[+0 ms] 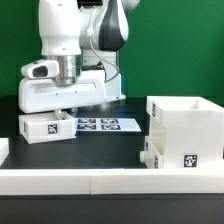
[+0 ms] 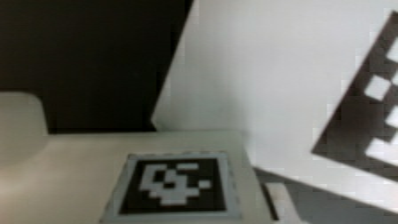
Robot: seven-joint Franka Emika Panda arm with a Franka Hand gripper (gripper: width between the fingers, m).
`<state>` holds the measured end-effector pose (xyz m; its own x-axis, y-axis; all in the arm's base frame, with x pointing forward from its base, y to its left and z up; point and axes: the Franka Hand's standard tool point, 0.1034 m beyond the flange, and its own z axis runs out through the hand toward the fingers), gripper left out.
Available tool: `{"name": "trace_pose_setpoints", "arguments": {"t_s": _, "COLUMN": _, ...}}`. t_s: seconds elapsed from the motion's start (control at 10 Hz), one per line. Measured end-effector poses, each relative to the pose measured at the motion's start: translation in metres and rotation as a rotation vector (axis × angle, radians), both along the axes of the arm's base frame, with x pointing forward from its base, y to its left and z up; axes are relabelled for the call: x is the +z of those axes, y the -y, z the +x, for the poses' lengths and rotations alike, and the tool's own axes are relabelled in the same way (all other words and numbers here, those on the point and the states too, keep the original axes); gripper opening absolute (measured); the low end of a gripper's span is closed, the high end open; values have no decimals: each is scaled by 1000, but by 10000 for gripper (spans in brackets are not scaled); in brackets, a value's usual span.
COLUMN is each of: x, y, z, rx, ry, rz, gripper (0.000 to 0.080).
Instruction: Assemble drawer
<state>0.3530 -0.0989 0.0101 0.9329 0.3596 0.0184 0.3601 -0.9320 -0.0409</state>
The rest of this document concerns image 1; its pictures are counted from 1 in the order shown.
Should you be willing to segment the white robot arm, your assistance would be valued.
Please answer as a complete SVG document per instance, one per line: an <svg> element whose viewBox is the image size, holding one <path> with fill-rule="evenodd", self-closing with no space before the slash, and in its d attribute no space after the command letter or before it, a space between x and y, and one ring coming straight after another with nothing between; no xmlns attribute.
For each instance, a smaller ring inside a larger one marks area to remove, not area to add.
<svg viewBox="0 0 224 224"><path fill-rule="evenodd" d="M56 113L123 100L118 51L140 0L39 0L42 58L21 68L19 107Z"/></svg>

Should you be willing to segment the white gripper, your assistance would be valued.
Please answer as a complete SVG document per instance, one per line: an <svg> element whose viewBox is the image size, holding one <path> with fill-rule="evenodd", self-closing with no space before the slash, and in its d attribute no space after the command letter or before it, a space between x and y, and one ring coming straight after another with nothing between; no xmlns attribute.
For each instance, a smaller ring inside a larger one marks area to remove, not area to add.
<svg viewBox="0 0 224 224"><path fill-rule="evenodd" d="M58 120L65 120L61 109L101 104L106 101L105 72L84 71L73 85L56 86L52 79L29 80L19 85L19 107L24 113L54 111Z"/></svg>

